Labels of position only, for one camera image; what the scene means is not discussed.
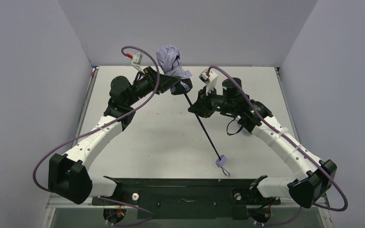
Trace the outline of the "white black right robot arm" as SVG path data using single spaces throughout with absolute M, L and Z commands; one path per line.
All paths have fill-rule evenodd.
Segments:
M 337 170 L 331 160 L 322 160 L 306 150 L 288 133 L 261 102 L 250 99 L 241 88 L 241 80 L 222 82 L 222 94 L 207 87 L 198 91 L 197 100 L 188 111 L 202 118 L 214 112 L 229 116 L 242 128 L 261 139 L 290 168 L 293 177 L 256 179 L 250 190 L 263 198 L 289 198 L 299 206 L 310 208 L 331 187 Z

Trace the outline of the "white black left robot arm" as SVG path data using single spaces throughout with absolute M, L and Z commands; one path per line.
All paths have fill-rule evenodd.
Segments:
M 108 177 L 93 177 L 88 170 L 100 152 L 131 123 L 132 105 L 146 95 L 162 94 L 180 83 L 176 76 L 159 74 L 152 67 L 140 72 L 141 78 L 130 82 L 117 76 L 110 83 L 110 99 L 96 126 L 78 138 L 77 144 L 49 160 L 49 191 L 81 204 L 89 197 L 112 196 L 117 183 Z

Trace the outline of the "lavender folding umbrella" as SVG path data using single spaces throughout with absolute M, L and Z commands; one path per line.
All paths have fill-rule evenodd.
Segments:
M 183 69 L 181 61 L 181 52 L 179 51 L 179 49 L 173 45 L 163 46 L 156 51 L 156 59 L 163 73 L 166 76 L 175 76 L 180 78 L 180 83 L 174 85 L 171 88 L 171 94 L 184 95 L 188 104 L 192 105 L 192 102 L 188 97 L 188 93 L 192 90 L 192 81 L 191 81 L 192 73 L 189 70 Z M 196 115 L 195 117 L 199 125 L 201 126 L 203 132 L 205 133 L 211 147 L 213 148 L 214 152 L 217 155 L 217 160 L 215 162 L 217 167 L 221 169 L 221 171 L 226 177 L 230 177 L 231 174 L 223 167 L 224 163 L 222 162 L 222 159 L 224 158 L 224 156 L 221 156 L 218 153 L 212 139 L 210 138 L 199 116 Z

